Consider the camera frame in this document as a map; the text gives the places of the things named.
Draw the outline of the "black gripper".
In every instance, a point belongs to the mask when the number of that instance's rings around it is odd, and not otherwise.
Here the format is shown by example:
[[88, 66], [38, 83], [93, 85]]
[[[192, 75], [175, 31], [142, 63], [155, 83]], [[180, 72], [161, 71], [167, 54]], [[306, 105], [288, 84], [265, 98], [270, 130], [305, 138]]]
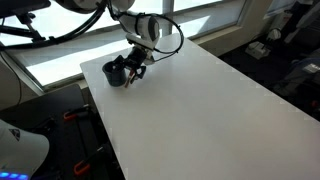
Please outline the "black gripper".
[[145, 75], [146, 67], [142, 66], [142, 64], [151, 65], [154, 63], [155, 59], [151, 50], [134, 46], [126, 58], [119, 55], [113, 61], [112, 71], [120, 72], [125, 68], [125, 66], [130, 68], [130, 83], [133, 83], [137, 79], [142, 79]]

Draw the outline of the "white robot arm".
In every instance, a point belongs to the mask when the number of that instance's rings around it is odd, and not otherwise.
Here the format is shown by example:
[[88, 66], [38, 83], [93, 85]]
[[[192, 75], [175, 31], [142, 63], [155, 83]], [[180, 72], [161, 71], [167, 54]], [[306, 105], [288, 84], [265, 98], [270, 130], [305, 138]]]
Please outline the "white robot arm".
[[160, 38], [160, 27], [155, 16], [135, 13], [130, 8], [135, 0], [55, 0], [63, 8], [79, 14], [108, 9], [111, 18], [118, 21], [132, 44], [127, 57], [118, 55], [103, 65], [102, 71], [113, 87], [123, 86], [142, 79], [146, 66], [155, 63], [153, 52]]

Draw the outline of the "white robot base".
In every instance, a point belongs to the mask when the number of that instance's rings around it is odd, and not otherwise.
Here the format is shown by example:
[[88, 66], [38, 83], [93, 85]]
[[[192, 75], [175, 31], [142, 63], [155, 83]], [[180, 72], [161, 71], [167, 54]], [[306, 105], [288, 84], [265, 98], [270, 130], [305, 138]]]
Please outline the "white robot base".
[[31, 180], [49, 153], [49, 141], [0, 120], [0, 180]]

